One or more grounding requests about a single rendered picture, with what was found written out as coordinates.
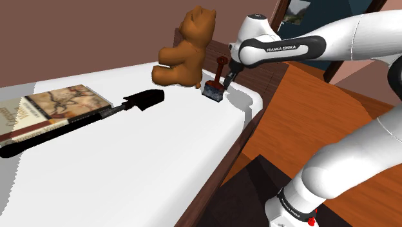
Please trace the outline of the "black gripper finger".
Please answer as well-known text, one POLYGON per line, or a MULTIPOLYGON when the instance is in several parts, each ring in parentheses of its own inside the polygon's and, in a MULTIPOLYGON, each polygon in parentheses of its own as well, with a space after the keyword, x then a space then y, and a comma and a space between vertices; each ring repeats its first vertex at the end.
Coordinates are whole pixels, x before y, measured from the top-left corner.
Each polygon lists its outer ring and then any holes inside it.
POLYGON ((223 86, 224 90, 227 90, 230 86, 230 84, 235 80, 236 76, 238 75, 238 72, 229 72, 224 81, 223 81, 223 86))

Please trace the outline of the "brown teddy bear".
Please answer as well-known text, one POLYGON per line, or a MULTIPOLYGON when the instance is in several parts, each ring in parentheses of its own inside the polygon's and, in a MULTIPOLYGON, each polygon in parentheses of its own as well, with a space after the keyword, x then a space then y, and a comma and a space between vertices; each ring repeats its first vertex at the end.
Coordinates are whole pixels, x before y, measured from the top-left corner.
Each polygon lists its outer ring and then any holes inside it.
POLYGON ((152 81, 160 86, 179 84, 199 89, 206 48, 215 30, 216 11, 196 6, 189 11, 179 26, 183 40, 172 48, 158 52, 158 66, 151 72, 152 81))

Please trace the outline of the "dark robot stand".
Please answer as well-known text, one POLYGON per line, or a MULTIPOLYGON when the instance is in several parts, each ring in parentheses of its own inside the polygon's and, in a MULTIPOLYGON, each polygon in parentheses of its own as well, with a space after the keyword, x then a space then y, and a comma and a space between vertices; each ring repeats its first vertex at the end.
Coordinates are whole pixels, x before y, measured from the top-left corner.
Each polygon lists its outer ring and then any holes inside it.
POLYGON ((352 227, 324 204, 296 211, 282 192, 290 181, 259 155, 216 191, 196 227, 352 227))

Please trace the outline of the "black shovel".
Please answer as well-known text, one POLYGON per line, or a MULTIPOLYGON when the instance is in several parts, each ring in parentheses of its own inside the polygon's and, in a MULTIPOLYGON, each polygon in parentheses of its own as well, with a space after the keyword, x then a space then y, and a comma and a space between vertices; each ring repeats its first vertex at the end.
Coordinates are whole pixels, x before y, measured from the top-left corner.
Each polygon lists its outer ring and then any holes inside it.
POLYGON ((141 111, 144 111, 149 107, 161 103, 162 101, 164 101, 164 98, 165 98, 164 91, 160 89, 144 90, 143 92, 139 92, 137 94, 124 97, 126 102, 123 102, 120 106, 109 108, 107 110, 100 111, 98 113, 80 118, 78 120, 74 120, 71 123, 68 123, 67 125, 41 133, 32 138, 25 139, 21 142, 16 142, 2 146, 0 147, 0 157, 2 158, 14 157, 29 148, 37 146, 38 144, 42 144, 46 141, 52 140, 56 137, 72 132, 78 128, 82 128, 96 121, 105 119, 120 111, 130 110, 134 106, 139 108, 141 111))

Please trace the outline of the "beige book with map cover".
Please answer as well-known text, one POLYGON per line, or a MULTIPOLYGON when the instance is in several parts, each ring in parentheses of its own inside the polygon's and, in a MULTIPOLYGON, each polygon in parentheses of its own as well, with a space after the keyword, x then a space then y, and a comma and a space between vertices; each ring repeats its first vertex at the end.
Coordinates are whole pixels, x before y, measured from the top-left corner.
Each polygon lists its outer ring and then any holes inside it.
POLYGON ((82 84, 0 101, 0 147, 110 108, 107 100, 82 84))

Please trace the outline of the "red-handled paintbrush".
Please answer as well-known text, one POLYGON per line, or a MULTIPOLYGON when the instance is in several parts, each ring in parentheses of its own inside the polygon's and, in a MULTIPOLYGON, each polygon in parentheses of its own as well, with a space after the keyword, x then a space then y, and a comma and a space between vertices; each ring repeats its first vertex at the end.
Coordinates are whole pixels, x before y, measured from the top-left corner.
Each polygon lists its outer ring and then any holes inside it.
POLYGON ((220 77, 224 65, 228 63, 228 59, 224 56, 221 56, 216 59, 216 62, 218 63, 218 67, 216 69, 215 78, 213 80, 206 81, 202 95, 219 103, 223 99, 223 94, 225 91, 224 86, 220 83, 220 77))

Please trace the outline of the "landscape wall picture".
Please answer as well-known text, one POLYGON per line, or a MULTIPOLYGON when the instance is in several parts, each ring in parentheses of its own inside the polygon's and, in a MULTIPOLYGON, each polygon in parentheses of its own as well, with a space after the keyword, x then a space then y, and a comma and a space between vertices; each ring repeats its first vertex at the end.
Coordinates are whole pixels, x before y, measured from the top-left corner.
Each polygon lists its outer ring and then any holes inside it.
POLYGON ((283 22, 300 25, 310 4, 311 2, 306 0, 289 0, 283 22))

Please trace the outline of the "white bed with brown frame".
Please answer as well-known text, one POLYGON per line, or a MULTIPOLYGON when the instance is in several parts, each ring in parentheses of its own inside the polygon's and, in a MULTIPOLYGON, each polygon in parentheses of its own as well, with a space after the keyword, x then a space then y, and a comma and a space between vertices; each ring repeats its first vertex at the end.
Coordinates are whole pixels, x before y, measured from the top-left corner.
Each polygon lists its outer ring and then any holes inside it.
POLYGON ((193 227, 286 70, 246 69, 220 102, 167 86, 145 111, 0 158, 0 227, 193 227))

